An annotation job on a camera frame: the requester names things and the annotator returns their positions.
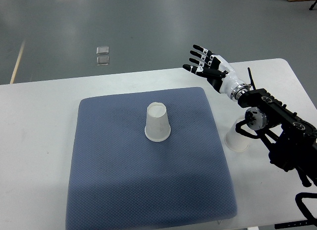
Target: upside-down plastic cup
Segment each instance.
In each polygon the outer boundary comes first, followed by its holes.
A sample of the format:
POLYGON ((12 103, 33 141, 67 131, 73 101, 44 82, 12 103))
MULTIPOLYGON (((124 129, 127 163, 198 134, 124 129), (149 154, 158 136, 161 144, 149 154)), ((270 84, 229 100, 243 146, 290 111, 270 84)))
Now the upside-down plastic cup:
POLYGON ((144 131, 146 137, 154 142, 161 142, 169 137, 170 125, 166 107, 163 103, 153 102, 148 106, 144 131))
POLYGON ((244 120, 244 116, 240 116, 233 124, 231 129, 224 136, 226 145, 233 151, 243 152, 250 144, 250 138, 245 137, 236 132, 236 124, 244 120))

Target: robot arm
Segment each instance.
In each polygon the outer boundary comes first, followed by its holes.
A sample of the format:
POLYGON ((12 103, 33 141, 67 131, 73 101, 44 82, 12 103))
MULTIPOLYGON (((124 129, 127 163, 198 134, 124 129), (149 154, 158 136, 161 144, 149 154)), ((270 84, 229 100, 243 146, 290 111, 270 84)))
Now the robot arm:
MULTIPOLYGON (((269 150, 270 163, 286 172, 296 169, 303 186, 312 185, 308 178, 317 185, 317 129, 298 117, 297 113, 286 109, 286 104, 282 104, 265 89, 256 89, 250 69, 251 84, 247 85, 221 56, 197 45, 194 48, 203 54, 195 51, 190 53, 202 61, 190 58, 198 66, 184 64, 183 68, 207 78, 217 92, 225 93, 231 100, 238 101, 242 108, 250 107, 245 113, 245 120, 236 125, 236 131, 250 138, 261 139, 269 150), (254 130, 257 135, 246 132, 242 129, 243 125, 254 130), (280 136, 270 130, 278 125, 283 130, 280 136)), ((317 219, 302 203, 302 198, 317 198, 317 194, 299 193, 296 196, 296 203, 303 215, 317 226, 317 219)))

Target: robotic finger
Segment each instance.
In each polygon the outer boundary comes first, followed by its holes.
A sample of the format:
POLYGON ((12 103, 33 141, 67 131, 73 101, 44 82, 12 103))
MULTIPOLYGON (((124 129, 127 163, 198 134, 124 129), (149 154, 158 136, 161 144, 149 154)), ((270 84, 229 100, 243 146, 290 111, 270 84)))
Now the robotic finger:
POLYGON ((214 79, 214 80, 221 80, 226 76, 227 73, 221 72, 216 69, 202 67, 202 66, 193 66, 189 64, 184 64, 183 68, 191 73, 196 74, 197 76, 207 78, 207 79, 214 79))
POLYGON ((194 58, 189 58, 189 61, 191 61, 192 63, 197 64, 198 66, 210 68, 210 65, 208 65, 207 63, 198 61, 198 60, 196 60, 196 59, 194 59, 194 58))
POLYGON ((204 55, 206 55, 208 58, 210 58, 212 60, 213 55, 215 55, 213 52, 211 52, 210 50, 203 48, 201 46, 198 45, 193 45, 194 49, 199 50, 200 52, 203 52, 204 55))
POLYGON ((208 58, 206 55, 197 53, 196 51, 190 51, 190 53, 198 58, 200 58, 202 61, 208 64, 208 62, 212 61, 210 58, 208 58))

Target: blue cushion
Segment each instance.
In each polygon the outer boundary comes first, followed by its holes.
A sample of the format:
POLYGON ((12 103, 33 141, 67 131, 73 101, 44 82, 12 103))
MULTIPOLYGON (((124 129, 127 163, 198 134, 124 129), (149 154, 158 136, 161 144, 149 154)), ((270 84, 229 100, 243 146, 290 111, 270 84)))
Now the blue cushion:
POLYGON ((164 228, 232 218, 233 185, 202 88, 81 101, 66 229, 164 228), (171 134, 144 134, 150 103, 165 104, 171 134))

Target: concrete floor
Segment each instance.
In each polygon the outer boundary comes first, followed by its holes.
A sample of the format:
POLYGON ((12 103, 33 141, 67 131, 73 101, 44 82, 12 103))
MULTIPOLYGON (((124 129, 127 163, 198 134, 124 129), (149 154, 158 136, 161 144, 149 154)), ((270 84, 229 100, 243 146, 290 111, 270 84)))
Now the concrete floor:
POLYGON ((181 67, 198 44, 228 62, 287 60, 317 106, 312 3, 0 0, 0 84, 10 82, 23 41, 15 83, 181 67), (98 46, 109 46, 109 65, 96 66, 98 46))

